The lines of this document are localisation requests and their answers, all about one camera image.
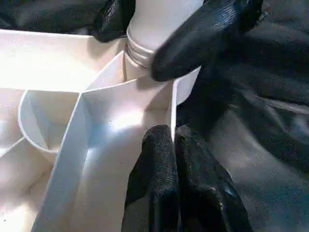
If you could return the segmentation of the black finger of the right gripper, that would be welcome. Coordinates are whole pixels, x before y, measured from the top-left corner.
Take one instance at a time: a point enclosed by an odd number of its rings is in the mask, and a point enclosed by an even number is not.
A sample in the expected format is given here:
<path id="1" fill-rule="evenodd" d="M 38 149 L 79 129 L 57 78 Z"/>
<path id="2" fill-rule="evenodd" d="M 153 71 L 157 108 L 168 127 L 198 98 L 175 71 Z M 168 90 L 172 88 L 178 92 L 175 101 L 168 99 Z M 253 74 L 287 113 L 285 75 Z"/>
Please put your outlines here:
<path id="1" fill-rule="evenodd" d="M 164 82 L 215 60 L 250 31 L 262 14 L 261 0 L 207 0 L 155 52 L 151 76 Z"/>
<path id="2" fill-rule="evenodd" d="M 106 43 L 126 36 L 135 7 L 135 0 L 108 0 L 93 23 L 93 37 Z"/>

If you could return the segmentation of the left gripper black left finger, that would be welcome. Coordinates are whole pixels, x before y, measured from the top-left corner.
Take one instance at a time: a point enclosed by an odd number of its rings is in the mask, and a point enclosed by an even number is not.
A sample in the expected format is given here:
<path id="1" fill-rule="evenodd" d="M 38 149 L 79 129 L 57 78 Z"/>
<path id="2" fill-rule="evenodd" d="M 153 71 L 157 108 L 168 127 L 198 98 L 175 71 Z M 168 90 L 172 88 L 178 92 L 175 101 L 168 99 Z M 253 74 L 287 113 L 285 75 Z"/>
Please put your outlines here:
<path id="1" fill-rule="evenodd" d="M 170 128 L 157 125 L 144 135 L 128 179 L 122 231 L 176 232 L 179 186 Z"/>

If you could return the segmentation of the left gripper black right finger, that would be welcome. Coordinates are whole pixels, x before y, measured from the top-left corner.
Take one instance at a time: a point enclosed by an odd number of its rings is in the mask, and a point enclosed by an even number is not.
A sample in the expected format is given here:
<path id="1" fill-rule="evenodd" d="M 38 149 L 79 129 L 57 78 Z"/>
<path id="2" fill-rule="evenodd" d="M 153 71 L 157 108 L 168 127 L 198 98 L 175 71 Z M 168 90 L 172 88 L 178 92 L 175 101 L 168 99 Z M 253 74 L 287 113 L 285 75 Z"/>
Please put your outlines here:
<path id="1" fill-rule="evenodd" d="M 183 125 L 175 133 L 181 223 L 185 232 L 251 232 L 231 176 L 203 137 Z"/>

